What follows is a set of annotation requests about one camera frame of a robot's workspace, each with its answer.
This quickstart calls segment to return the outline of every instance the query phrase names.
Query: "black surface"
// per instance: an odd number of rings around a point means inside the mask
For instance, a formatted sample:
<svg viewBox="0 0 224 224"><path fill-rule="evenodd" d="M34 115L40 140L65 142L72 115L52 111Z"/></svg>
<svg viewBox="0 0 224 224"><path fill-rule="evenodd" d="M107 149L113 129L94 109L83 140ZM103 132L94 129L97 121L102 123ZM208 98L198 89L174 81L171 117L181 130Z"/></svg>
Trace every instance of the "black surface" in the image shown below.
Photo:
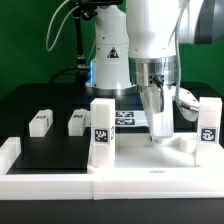
<svg viewBox="0 0 224 224"><path fill-rule="evenodd" d="M219 96L204 84L185 83L183 87L196 97ZM0 101L0 141L9 136L21 136L23 139L23 154L14 164L12 173L18 171L28 174L35 173L35 170L38 173L85 173L83 167L88 150L80 152L79 147L75 148L81 139L68 138L65 124L75 108L89 109L89 102L93 99L93 96L87 96L83 89L73 84L30 84L19 87ZM44 139L29 138L27 124L37 111L49 106L54 111L54 126ZM136 95L116 100L116 109L136 108L142 109ZM196 128L194 123L186 122L174 109L175 130L192 131ZM84 148L88 148L89 136L89 130L86 130L85 140L80 143L86 144ZM40 142L44 142L41 147L38 146ZM32 152L29 151L30 145L33 145ZM0 223L223 224L223 210L224 199L0 201Z"/></svg>
<svg viewBox="0 0 224 224"><path fill-rule="evenodd" d="M223 224L223 199L1 201L4 224Z"/></svg>

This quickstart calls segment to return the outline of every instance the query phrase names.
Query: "white block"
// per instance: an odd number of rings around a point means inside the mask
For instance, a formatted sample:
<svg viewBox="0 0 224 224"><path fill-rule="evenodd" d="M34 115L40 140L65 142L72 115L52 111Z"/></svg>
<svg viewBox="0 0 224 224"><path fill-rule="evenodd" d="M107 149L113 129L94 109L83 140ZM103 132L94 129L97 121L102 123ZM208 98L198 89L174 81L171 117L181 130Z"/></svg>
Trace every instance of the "white block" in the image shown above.
<svg viewBox="0 0 224 224"><path fill-rule="evenodd" d="M219 145L221 114L220 98L200 98L196 166L224 166L224 152Z"/></svg>
<svg viewBox="0 0 224 224"><path fill-rule="evenodd" d="M115 100L96 98L91 103L91 127L111 128L115 122Z"/></svg>
<svg viewBox="0 0 224 224"><path fill-rule="evenodd" d="M114 167L115 100L95 99L91 103L91 165Z"/></svg>
<svg viewBox="0 0 224 224"><path fill-rule="evenodd" d="M180 137L180 151L185 153L195 153L196 150L196 134Z"/></svg>
<svg viewBox="0 0 224 224"><path fill-rule="evenodd" d="M40 110L29 123L30 137L44 137L53 123L51 110Z"/></svg>
<svg viewBox="0 0 224 224"><path fill-rule="evenodd" d="M91 144L92 166L113 168L115 161L115 142L110 145Z"/></svg>
<svg viewBox="0 0 224 224"><path fill-rule="evenodd" d="M200 98L198 144L218 144L222 114L220 98Z"/></svg>
<svg viewBox="0 0 224 224"><path fill-rule="evenodd" d="M69 136L82 136L86 127L87 110L75 110L68 122Z"/></svg>

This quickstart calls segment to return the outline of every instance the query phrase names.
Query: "green backdrop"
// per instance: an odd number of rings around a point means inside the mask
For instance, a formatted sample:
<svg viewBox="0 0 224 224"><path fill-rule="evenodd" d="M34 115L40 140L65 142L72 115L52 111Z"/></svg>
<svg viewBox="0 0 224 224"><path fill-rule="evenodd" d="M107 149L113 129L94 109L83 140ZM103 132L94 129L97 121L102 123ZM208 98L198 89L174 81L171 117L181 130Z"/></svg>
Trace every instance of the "green backdrop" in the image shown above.
<svg viewBox="0 0 224 224"><path fill-rule="evenodd" d="M55 72L76 63L73 19L70 18L53 52L45 49L51 16L62 0L1 0L0 7L0 99L25 83L47 82ZM68 12L60 13L53 28L55 36ZM94 23L82 22L85 55L94 40ZM224 39L208 46L181 46L184 81L208 83L224 95Z"/></svg>

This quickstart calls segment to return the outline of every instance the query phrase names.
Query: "white platform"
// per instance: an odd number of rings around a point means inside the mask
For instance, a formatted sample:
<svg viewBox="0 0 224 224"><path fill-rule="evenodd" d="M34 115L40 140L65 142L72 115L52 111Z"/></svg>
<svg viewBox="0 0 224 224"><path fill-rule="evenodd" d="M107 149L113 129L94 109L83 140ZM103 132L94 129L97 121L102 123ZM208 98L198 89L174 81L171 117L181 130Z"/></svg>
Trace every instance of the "white platform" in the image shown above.
<svg viewBox="0 0 224 224"><path fill-rule="evenodd" d="M224 197L224 163L220 163L221 155L224 161L224 152L221 146L211 148L210 158L215 161L218 155L218 166L203 168L192 166L193 155L184 155L185 153L176 149L170 149L170 145L179 144L178 135L173 141L165 142L167 146L163 149L160 146L156 146L157 149L148 147L145 135L132 136L133 142L126 141L127 137L128 135L117 136L115 169L96 170L88 167L95 174L1 175L0 199ZM138 149L133 145L135 143L137 146L137 139L141 142ZM19 147L19 141L12 143Z"/></svg>

